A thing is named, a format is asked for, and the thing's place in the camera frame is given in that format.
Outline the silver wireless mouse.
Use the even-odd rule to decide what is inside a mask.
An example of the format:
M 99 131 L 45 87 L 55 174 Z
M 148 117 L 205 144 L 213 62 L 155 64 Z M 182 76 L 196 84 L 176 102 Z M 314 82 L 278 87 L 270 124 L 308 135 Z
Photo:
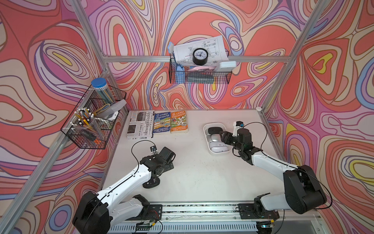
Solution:
M 219 134 L 208 135 L 206 139 L 208 142 L 221 142 L 221 136 Z

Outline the black round mouse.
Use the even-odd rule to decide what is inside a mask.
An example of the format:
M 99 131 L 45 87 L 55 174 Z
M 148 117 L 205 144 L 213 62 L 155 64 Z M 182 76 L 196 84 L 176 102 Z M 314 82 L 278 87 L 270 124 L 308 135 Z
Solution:
M 152 177 L 149 181 L 142 184 L 143 188 L 145 189 L 151 189 L 160 184 L 159 177 Z

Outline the dark grey upside-down mouse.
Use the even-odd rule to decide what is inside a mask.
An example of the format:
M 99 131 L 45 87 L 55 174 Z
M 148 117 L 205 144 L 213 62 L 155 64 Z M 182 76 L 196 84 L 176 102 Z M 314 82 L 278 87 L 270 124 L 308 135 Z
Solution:
M 220 134 L 223 131 L 221 127 L 209 127 L 207 130 L 209 135 Z

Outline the white upside-down mouse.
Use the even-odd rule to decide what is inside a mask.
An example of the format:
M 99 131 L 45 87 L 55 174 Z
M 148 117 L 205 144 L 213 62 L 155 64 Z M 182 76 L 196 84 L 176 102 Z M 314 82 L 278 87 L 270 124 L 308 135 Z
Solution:
M 219 142 L 219 141 L 213 141 L 213 142 L 209 143 L 210 148 L 212 148 L 212 147 L 222 147 L 222 146 L 225 146 L 225 144 L 223 142 Z

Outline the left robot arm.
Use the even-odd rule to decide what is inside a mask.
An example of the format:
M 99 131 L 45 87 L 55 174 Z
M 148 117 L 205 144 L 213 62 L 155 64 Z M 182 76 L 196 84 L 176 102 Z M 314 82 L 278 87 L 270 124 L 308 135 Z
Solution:
M 106 234 L 113 226 L 138 216 L 144 216 L 150 203 L 136 195 L 127 202 L 123 199 L 135 189 L 155 181 L 174 168 L 175 153 L 164 147 L 160 153 L 141 159 L 139 164 L 122 179 L 99 192 L 88 191 L 76 209 L 72 224 L 80 234 Z

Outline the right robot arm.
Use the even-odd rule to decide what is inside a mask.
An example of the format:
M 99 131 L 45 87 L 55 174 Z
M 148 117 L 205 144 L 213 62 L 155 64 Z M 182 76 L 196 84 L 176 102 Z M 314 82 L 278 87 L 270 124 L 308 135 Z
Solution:
M 266 170 L 283 183 L 283 192 L 267 193 L 254 199 L 257 213 L 292 210 L 297 214 L 303 214 L 327 202 L 322 184 L 311 167 L 297 166 L 269 156 L 253 145 L 252 135 L 245 128 L 238 129 L 236 136 L 233 133 L 221 131 L 220 137 L 223 143 L 238 151 L 243 161 Z

